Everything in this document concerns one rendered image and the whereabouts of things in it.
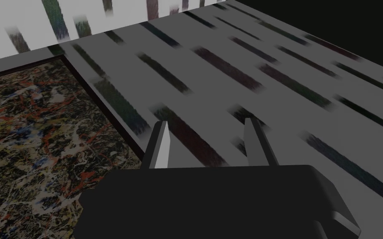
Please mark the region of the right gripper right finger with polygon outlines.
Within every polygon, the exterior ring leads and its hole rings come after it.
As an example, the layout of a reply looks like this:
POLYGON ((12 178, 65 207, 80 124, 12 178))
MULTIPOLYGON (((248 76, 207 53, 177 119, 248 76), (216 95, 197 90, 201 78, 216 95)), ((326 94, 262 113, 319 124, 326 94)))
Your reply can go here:
POLYGON ((249 166, 279 165, 257 118, 245 119, 243 140, 249 166))

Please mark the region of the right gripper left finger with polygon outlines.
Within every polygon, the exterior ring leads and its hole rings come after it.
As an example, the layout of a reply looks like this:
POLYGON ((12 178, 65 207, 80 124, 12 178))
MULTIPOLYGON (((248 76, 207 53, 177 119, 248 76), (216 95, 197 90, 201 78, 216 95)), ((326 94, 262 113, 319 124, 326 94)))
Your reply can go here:
POLYGON ((170 134, 167 121, 155 123, 140 169, 168 168, 170 134))

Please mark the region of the dark framed splatter painting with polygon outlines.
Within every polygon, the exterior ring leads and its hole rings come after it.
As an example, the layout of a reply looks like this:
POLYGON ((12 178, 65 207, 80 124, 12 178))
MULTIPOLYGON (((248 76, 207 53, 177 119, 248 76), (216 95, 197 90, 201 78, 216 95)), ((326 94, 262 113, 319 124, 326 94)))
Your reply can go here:
POLYGON ((0 73, 0 239, 74 239, 81 193, 140 160, 61 57, 0 73))

